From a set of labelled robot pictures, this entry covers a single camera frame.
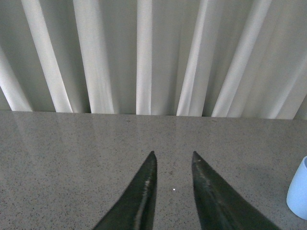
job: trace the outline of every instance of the curtain fold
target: curtain fold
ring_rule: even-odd
[[[307,119],[305,0],[0,1],[0,109]]]

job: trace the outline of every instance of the light blue cup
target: light blue cup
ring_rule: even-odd
[[[292,179],[287,205],[294,214],[307,220],[307,156],[303,158]]]

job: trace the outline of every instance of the table surface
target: table surface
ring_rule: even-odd
[[[193,151],[281,229],[307,229],[285,201],[307,121],[1,111],[0,130],[1,229],[90,230],[151,150],[153,229],[201,229]]]

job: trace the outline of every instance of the sheer curtain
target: sheer curtain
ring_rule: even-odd
[[[0,109],[307,119],[305,0],[2,0]]]

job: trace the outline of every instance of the quartz countertop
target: quartz countertop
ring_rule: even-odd
[[[307,121],[0,111],[0,130],[3,230],[90,230],[152,150],[154,230],[201,229],[193,151],[281,229],[307,229],[286,204]]]

